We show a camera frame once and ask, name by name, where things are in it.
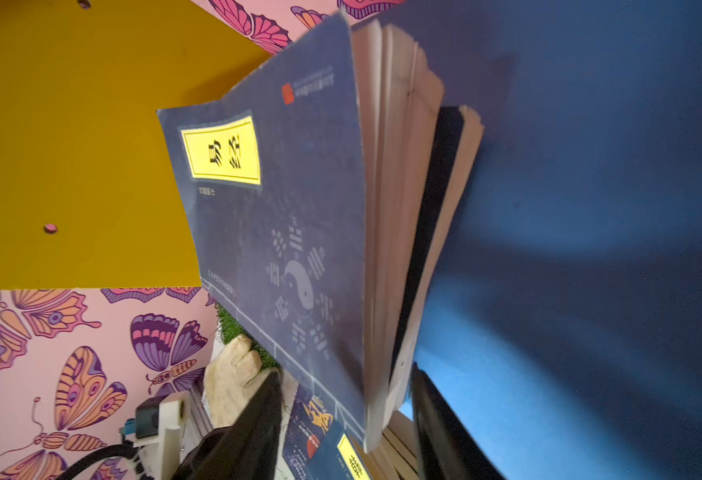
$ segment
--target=yellow panel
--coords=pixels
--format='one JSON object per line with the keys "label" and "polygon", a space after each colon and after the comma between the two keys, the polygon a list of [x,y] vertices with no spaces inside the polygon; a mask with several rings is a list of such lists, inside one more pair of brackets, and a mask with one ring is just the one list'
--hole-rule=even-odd
{"label": "yellow panel", "polygon": [[0,1],[0,289],[199,285],[156,110],[268,55],[189,0],[90,1]]}

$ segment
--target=purple butterfly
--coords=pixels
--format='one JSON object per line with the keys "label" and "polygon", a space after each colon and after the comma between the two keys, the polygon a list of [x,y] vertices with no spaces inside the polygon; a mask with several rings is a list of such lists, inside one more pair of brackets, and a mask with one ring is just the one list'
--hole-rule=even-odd
{"label": "purple butterfly", "polygon": [[154,313],[132,319],[130,338],[137,358],[151,370],[160,372],[154,379],[146,374],[146,380],[151,382],[149,395],[154,385],[161,385],[156,396],[191,389],[191,385],[204,376],[203,368],[189,371],[196,360],[186,360],[207,344],[207,339],[199,333],[199,322],[186,323],[178,334],[180,326],[177,319]]}

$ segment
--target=blue surface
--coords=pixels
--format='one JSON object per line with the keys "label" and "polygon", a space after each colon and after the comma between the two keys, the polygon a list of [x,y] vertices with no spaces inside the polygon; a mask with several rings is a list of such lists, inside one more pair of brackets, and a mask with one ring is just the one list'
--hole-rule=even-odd
{"label": "blue surface", "polygon": [[415,360],[511,480],[702,478],[702,2],[379,18],[486,125]]}

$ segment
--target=black cable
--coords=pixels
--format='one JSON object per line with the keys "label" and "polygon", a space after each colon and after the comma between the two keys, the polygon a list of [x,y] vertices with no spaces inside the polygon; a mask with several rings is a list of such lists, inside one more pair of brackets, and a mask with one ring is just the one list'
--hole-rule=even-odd
{"label": "black cable", "polygon": [[76,475],[82,473],[87,467],[94,465],[100,460],[105,460],[106,458],[124,457],[127,460],[131,460],[135,455],[137,455],[137,448],[130,444],[109,445],[108,447],[95,450],[91,454],[80,458],[78,462],[58,475],[58,480],[74,480]]}

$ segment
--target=yellow title label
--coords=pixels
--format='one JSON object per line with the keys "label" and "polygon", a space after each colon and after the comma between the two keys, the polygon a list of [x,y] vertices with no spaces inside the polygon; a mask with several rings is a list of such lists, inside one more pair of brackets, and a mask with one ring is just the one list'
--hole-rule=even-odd
{"label": "yellow title label", "polygon": [[338,451],[340,452],[340,456],[343,457],[343,460],[346,461],[346,466],[349,468],[355,480],[370,480],[367,471],[362,465],[362,461],[359,459],[359,456],[356,455],[356,450],[353,449],[351,441],[345,433],[340,437],[340,442],[338,442]]}
{"label": "yellow title label", "polygon": [[191,176],[260,185],[252,116],[225,125],[181,130]]}

